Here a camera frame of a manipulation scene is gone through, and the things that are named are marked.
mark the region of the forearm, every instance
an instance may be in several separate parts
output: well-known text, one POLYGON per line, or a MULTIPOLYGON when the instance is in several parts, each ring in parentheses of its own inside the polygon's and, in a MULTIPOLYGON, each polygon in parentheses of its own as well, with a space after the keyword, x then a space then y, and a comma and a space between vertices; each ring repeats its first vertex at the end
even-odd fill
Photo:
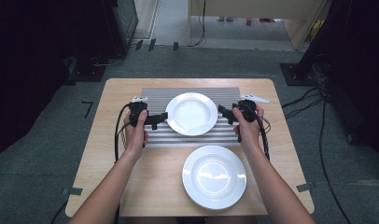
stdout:
POLYGON ((245 148, 244 152, 274 223, 314 223, 301 201, 262 153, 260 145, 245 148))
POLYGON ((113 220, 121 195, 129 181, 135 160, 122 155, 70 223, 108 223, 113 220))

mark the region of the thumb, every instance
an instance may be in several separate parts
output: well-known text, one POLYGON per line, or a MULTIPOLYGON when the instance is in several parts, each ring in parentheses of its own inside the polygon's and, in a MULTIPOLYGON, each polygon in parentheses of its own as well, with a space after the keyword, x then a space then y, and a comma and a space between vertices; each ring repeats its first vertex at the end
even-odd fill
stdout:
POLYGON ((139 118, 137 120, 137 125, 141 125, 141 126, 144 126, 144 122, 146 121, 147 119, 147 116, 148 116, 148 112, 146 110, 143 110, 140 115, 139 115, 139 118))
POLYGON ((242 111, 240 111, 238 108, 234 108, 233 110, 233 115, 238 119, 239 123, 245 122, 245 118, 243 117, 242 111))

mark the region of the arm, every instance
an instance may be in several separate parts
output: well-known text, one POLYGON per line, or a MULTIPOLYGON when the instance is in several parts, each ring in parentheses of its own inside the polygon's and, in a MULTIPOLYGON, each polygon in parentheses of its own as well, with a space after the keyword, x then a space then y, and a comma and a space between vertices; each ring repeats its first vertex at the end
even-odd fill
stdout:
MULTIPOLYGON (((263 109, 257 105, 259 117, 263 117, 263 109)), ((274 223, 315 223, 301 201, 285 180, 276 172, 272 164, 263 154, 258 136, 260 126, 254 121, 247 122, 242 112, 234 108, 234 116, 239 126, 234 130, 242 135, 241 147, 244 151, 264 201, 266 210, 274 223)))
MULTIPOLYGON (((125 123, 130 122, 129 114, 124 119, 125 123)), ((147 133, 144 131, 146 118, 147 111, 143 111, 139 116, 136 127, 128 125, 125 128, 128 140, 125 151, 100 182, 99 186, 74 214, 70 223, 112 222, 131 172, 142 156, 143 145, 147 144, 147 133)))

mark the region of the black tape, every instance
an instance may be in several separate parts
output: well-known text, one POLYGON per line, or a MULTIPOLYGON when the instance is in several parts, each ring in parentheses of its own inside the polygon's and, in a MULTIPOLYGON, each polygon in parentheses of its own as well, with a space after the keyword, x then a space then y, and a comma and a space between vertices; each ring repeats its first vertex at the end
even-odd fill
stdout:
POLYGON ((317 189, 316 185, 314 182, 306 182, 306 184, 302 184, 302 185, 299 185, 297 186, 297 190, 298 192, 303 192, 303 191, 306 191, 306 190, 313 190, 313 189, 317 189))
POLYGON ((140 40, 139 42, 137 42, 136 50, 141 49, 142 45, 143 45, 143 40, 140 40))
POLYGON ((173 51, 178 50, 178 42, 175 42, 173 45, 173 51))
POLYGON ((151 43, 149 44, 148 51, 152 51, 152 50, 154 50, 154 47, 155 47, 155 41, 156 41, 156 40, 157 40, 156 38, 151 39, 151 43))
POLYGON ((82 104, 89 104, 90 106, 88 107, 87 113, 84 116, 84 119, 88 117, 91 111, 91 107, 93 106, 93 102, 87 102, 87 101, 82 101, 82 104))
POLYGON ((76 189, 76 188, 64 188, 62 190, 63 195, 81 195, 82 189, 76 189))

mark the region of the wrist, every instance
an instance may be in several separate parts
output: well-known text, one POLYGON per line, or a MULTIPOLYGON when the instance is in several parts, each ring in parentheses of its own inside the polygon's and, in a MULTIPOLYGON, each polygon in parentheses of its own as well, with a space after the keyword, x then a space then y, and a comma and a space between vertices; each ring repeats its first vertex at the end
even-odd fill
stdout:
POLYGON ((120 156, 119 160, 129 162, 129 163, 133 163, 133 165, 135 165, 137 163, 137 161, 140 159, 136 150, 138 150, 138 149, 129 148, 129 147, 126 148, 125 151, 120 156))

